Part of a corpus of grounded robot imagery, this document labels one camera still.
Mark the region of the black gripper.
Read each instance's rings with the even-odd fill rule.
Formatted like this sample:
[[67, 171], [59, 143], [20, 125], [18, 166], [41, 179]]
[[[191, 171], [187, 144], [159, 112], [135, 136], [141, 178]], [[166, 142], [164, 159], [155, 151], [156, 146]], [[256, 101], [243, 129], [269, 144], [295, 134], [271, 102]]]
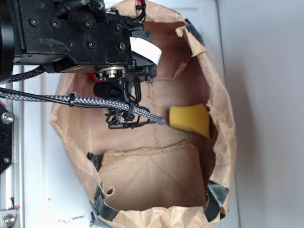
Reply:
[[158, 60], [143, 52], [152, 46], [144, 29], [146, 4], [129, 17], [102, 0], [15, 0], [16, 65], [37, 65], [48, 73], [97, 73], [123, 81], [152, 81]]

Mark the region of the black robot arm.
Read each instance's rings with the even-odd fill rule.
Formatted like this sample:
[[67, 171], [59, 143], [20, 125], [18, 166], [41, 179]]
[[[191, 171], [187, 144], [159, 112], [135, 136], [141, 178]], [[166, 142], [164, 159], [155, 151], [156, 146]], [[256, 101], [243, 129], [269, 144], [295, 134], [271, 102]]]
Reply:
[[151, 80], [162, 51], [144, 29], [146, 4], [129, 17], [102, 0], [3, 0], [0, 82], [41, 73], [95, 73], [103, 79]]

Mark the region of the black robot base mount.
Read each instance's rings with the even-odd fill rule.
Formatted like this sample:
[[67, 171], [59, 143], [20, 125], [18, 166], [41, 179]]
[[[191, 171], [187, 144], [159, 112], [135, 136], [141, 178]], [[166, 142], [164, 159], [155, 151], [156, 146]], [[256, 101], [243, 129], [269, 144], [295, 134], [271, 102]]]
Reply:
[[13, 121], [14, 116], [0, 103], [0, 174], [12, 163], [13, 158]]

